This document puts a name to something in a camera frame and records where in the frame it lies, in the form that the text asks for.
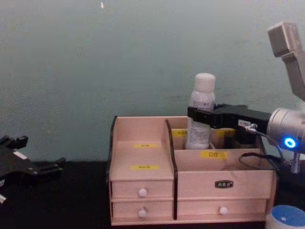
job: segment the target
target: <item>yellow label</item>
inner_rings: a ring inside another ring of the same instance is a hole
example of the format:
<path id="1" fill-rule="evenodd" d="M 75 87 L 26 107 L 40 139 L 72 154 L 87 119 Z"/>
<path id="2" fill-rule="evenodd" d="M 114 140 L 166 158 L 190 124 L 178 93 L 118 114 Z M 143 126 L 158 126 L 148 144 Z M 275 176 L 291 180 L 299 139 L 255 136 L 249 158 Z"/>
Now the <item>yellow label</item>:
<path id="1" fill-rule="evenodd" d="M 156 144 L 137 144 L 134 145 L 135 148 L 156 148 Z"/>
<path id="2" fill-rule="evenodd" d="M 152 165 L 152 166 L 130 166 L 130 170 L 157 170 L 159 166 Z"/>
<path id="3" fill-rule="evenodd" d="M 226 160 L 227 157 L 228 157 L 228 152 L 226 152 L 226 151 L 202 150 L 202 151 L 200 151 L 200 156 L 202 158 Z"/>
<path id="4" fill-rule="evenodd" d="M 174 129 L 172 130 L 173 137 L 185 137 L 187 135 L 186 129 Z"/>
<path id="5" fill-rule="evenodd" d="M 228 134 L 228 133 L 235 133 L 235 130 L 234 129 L 229 129 L 229 130 L 217 130 L 216 132 L 216 135 L 217 137 L 224 137 L 225 134 Z"/>

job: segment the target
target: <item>black edge trim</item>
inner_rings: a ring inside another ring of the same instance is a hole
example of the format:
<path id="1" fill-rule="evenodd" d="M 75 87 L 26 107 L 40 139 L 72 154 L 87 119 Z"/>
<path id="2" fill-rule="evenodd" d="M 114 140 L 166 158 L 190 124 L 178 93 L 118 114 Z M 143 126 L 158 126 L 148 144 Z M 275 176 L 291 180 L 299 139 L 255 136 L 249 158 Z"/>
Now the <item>black edge trim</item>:
<path id="1" fill-rule="evenodd" d="M 170 125 L 170 122 L 166 119 L 165 120 L 167 129 L 168 129 L 168 135 L 170 138 L 170 148 L 171 148 L 171 158 L 172 158 L 172 164 L 173 164 L 173 172 L 174 172 L 174 180 L 173 180 L 173 219 L 177 220 L 177 211 L 178 211 L 178 169 L 177 164 L 175 160 L 175 154 L 173 151 L 173 135 L 172 135 L 172 128 Z"/>
<path id="2" fill-rule="evenodd" d="M 114 117 L 111 125 L 111 130 L 110 130 L 110 139 L 109 139 L 109 154 L 108 154 L 108 161 L 107 161 L 107 166 L 106 166 L 106 188 L 107 188 L 107 199 L 108 199 L 108 213 L 109 213 L 109 218 L 110 218 L 110 223 L 111 223 L 111 213 L 110 213 L 110 190 L 109 190 L 109 175 L 110 175 L 110 165 L 111 165 L 111 159 L 112 159 L 112 147 L 113 147 L 113 131 L 114 131 L 114 126 L 116 123 L 116 118 L 117 116 Z"/>

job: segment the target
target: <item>drawer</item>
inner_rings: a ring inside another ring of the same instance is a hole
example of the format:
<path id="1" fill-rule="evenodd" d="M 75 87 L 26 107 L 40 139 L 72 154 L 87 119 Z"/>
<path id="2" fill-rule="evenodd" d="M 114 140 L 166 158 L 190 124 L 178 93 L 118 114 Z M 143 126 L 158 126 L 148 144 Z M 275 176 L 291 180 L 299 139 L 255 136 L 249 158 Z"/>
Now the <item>drawer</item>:
<path id="1" fill-rule="evenodd" d="M 173 202 L 114 202 L 112 209 L 115 218 L 170 217 L 173 215 Z"/>
<path id="2" fill-rule="evenodd" d="M 271 196 L 273 171 L 183 171 L 178 173 L 178 198 L 265 198 Z M 216 187 L 220 181 L 232 187 Z"/>
<path id="3" fill-rule="evenodd" d="M 266 199 L 178 201 L 178 215 L 265 213 Z"/>
<path id="4" fill-rule="evenodd" d="M 112 198 L 173 197 L 172 181 L 112 182 Z"/>

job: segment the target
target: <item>bottle cap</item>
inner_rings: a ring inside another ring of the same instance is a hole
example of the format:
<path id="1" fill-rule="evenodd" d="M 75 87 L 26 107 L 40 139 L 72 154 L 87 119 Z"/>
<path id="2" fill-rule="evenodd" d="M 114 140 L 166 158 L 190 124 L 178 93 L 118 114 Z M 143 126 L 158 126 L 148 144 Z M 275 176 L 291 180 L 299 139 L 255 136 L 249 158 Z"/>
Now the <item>bottle cap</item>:
<path id="1" fill-rule="evenodd" d="M 215 87 L 215 76 L 209 73 L 199 73 L 195 77 L 194 89 L 199 92 L 213 92 Z"/>

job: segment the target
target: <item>small label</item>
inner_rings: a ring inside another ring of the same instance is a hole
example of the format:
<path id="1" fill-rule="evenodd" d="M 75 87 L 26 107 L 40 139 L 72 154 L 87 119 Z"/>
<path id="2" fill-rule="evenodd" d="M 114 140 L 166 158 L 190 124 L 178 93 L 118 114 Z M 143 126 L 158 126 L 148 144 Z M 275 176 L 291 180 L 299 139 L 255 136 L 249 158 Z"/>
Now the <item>small label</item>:
<path id="1" fill-rule="evenodd" d="M 22 153 L 15 151 L 14 155 L 20 157 L 22 160 L 28 159 L 25 155 L 23 155 Z"/>
<path id="2" fill-rule="evenodd" d="M 186 129 L 175 129 L 172 130 L 173 137 L 186 137 L 187 136 L 187 130 Z"/>
<path id="3" fill-rule="evenodd" d="M 234 182 L 231 180 L 219 180 L 215 182 L 215 188 L 231 188 Z"/>
<path id="4" fill-rule="evenodd" d="M 233 134 L 235 133 L 235 130 L 232 129 L 232 130 L 217 130 L 217 137 L 224 137 L 225 134 Z"/>
<path id="5" fill-rule="evenodd" d="M 226 152 L 226 151 L 202 150 L 202 151 L 200 151 L 200 155 L 201 155 L 202 158 L 225 160 L 228 157 L 228 152 Z"/>
<path id="6" fill-rule="evenodd" d="M 137 144 L 134 145 L 135 148 L 156 148 L 156 144 Z"/>
<path id="7" fill-rule="evenodd" d="M 251 123 L 248 122 L 248 121 L 239 119 L 239 120 L 238 120 L 238 125 L 239 125 L 239 126 L 243 126 L 243 127 L 247 127 L 247 126 L 251 125 Z"/>
<path id="8" fill-rule="evenodd" d="M 159 166 L 152 165 L 152 166 L 131 166 L 130 170 L 157 170 Z"/>

